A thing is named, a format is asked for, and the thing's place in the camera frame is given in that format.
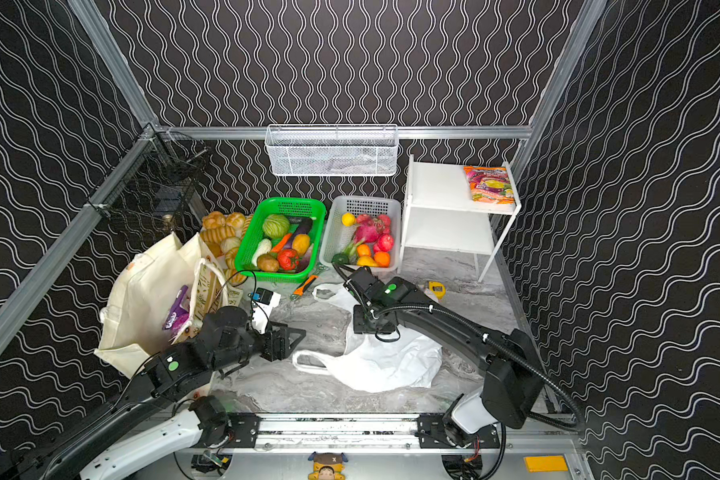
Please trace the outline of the white plastic grocery bag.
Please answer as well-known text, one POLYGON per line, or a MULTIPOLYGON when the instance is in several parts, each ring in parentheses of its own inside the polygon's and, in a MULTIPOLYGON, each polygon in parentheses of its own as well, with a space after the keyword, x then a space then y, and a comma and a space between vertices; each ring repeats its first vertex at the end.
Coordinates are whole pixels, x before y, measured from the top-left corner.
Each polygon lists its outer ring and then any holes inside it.
POLYGON ((356 334, 349 326, 343 354, 300 349, 291 360, 300 372, 332 377, 353 390, 379 393, 430 387, 442 365, 442 350, 436 341, 410 328, 375 336, 356 334))

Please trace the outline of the purple Fox's candy bag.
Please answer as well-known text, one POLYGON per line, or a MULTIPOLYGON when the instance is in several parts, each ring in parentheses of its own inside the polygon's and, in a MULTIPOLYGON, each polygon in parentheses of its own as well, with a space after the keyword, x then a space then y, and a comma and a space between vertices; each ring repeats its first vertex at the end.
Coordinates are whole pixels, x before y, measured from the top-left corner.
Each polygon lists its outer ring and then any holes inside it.
POLYGON ((169 308, 162 329, 173 333, 179 332, 185 322, 189 319, 189 286, 183 285, 169 308))

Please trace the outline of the yellow mango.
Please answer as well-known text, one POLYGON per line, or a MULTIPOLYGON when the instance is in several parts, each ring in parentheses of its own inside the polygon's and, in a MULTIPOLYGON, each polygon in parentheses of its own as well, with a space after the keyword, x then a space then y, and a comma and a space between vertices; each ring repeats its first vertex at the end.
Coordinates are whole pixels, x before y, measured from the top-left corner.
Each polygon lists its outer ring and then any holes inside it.
POLYGON ((298 234, 293 237, 292 249, 295 250, 300 257, 303 257, 311 244, 311 238, 308 234, 298 234))

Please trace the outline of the green cabbage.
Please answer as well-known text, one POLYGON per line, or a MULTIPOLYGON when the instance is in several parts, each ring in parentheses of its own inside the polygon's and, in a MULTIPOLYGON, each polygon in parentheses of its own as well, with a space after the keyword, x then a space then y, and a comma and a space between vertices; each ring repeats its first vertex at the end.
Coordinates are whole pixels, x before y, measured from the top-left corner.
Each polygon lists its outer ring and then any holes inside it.
POLYGON ((269 239, 281 239, 290 231, 289 218, 283 214, 268 215, 261 226, 263 235, 269 239))

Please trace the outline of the green plastic basket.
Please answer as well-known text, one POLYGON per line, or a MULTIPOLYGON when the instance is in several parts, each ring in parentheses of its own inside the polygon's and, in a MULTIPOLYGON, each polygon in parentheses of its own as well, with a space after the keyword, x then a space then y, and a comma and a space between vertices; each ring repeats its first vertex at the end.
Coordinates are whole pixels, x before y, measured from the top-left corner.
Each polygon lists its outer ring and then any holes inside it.
POLYGON ((234 267, 259 281, 300 283, 316 267, 327 210, 313 199, 273 197, 255 210, 234 267))

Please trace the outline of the cream floral tote bag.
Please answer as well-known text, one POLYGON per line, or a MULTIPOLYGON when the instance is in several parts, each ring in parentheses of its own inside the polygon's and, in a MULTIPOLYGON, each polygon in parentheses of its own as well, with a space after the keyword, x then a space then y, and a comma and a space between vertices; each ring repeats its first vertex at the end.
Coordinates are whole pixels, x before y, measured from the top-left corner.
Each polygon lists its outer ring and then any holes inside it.
POLYGON ((225 276, 200 235, 181 242, 174 234, 136 255, 120 273, 100 311, 103 330, 94 354, 127 377, 173 341, 195 336, 206 314, 237 306, 242 291, 225 276), (189 286, 189 319, 179 332, 162 329, 183 285, 189 286))

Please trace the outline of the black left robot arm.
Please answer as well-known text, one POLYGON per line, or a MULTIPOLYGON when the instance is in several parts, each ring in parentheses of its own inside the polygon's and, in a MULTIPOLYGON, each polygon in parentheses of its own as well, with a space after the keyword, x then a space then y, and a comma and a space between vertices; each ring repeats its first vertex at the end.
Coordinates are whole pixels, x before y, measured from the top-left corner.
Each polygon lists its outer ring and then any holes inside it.
POLYGON ((1 455, 0 479, 78 479, 105 449, 209 383, 215 372, 229 375, 257 356, 270 362, 284 360, 305 337, 305 330, 279 322, 260 333, 245 310, 222 307, 204 317, 195 337, 149 357, 122 393, 78 425, 39 448, 1 455))

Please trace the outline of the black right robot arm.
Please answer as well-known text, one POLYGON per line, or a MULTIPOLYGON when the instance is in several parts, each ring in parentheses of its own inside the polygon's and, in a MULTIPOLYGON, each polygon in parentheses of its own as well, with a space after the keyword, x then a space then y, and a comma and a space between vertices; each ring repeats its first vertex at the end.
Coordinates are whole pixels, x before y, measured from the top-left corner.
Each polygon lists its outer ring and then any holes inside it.
POLYGON ((530 337, 482 326, 432 300, 415 284, 396 276, 382 282, 368 267, 333 265, 344 287, 359 302, 354 309, 357 334, 400 333, 414 330, 472 364, 483 384, 461 395, 444 415, 451 437, 472 435, 499 423, 520 429, 528 419, 578 433, 584 414, 572 396, 546 375, 530 337), (572 412, 569 421, 535 412, 533 406, 544 387, 555 392, 572 412))

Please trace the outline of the orange fruit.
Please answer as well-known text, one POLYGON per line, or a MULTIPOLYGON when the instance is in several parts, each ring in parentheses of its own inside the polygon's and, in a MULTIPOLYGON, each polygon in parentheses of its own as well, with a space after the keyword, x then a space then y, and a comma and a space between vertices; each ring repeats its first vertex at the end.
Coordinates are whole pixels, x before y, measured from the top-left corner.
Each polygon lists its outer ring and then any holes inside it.
POLYGON ((378 267, 381 268, 388 268, 391 263, 391 256, 388 252, 385 251, 378 251, 374 254, 373 257, 374 261, 376 262, 378 267))

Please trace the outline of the dark green avocado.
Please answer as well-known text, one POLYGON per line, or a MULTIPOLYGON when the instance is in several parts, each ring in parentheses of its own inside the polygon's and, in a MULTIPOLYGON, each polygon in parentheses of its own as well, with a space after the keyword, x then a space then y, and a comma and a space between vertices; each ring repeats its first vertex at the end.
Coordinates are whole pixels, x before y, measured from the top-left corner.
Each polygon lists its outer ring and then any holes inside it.
POLYGON ((350 263, 350 259, 345 253, 337 253, 332 257, 331 263, 336 265, 347 265, 350 263))

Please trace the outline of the brown potato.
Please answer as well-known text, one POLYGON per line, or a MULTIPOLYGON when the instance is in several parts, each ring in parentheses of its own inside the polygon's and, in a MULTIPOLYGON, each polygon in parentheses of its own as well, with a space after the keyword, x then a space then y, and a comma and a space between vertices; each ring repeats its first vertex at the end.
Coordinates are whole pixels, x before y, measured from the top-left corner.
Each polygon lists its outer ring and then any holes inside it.
POLYGON ((277 257, 269 253, 260 255, 257 258, 256 266, 260 271, 267 273, 277 273, 280 270, 277 257))

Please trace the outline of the pink dragon fruit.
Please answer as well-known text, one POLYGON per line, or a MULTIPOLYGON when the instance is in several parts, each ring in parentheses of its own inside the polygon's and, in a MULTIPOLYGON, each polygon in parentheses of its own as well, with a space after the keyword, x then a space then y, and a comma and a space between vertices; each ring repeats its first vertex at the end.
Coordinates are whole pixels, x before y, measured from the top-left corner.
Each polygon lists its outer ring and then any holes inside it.
POLYGON ((356 217, 355 227, 352 240, 344 249, 344 253, 348 256, 355 255, 360 244, 373 244, 383 234, 389 234, 391 231, 391 218, 385 214, 376 217, 361 214, 356 217))

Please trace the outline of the white two-tier shelf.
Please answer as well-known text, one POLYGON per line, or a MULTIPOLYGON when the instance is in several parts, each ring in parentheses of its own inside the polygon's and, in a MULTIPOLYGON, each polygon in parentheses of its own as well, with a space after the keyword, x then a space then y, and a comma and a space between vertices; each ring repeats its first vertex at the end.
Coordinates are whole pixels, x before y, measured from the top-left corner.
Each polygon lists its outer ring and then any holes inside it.
POLYGON ((522 209, 518 194, 510 204, 474 201, 464 167, 408 157, 399 255, 407 248, 473 256, 483 281, 508 229, 522 209))

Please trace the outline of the braided bread middle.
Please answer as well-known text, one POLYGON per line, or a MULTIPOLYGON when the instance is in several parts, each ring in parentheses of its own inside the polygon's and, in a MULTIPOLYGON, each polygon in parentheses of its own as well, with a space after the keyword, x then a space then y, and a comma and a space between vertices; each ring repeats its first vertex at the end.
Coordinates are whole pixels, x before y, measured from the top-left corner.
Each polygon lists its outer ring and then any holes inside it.
POLYGON ((200 235, 206 244, 221 244, 225 239, 235 237, 236 231, 233 227, 224 225, 202 230, 200 235))

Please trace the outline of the orange candy bag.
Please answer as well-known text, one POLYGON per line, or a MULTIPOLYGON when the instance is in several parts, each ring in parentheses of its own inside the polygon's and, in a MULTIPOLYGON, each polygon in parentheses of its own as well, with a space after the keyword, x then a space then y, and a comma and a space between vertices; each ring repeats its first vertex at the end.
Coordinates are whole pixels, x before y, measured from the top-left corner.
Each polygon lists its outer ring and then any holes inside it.
POLYGON ((464 173, 474 202, 493 205, 515 203, 514 189, 505 167, 464 166, 464 173))

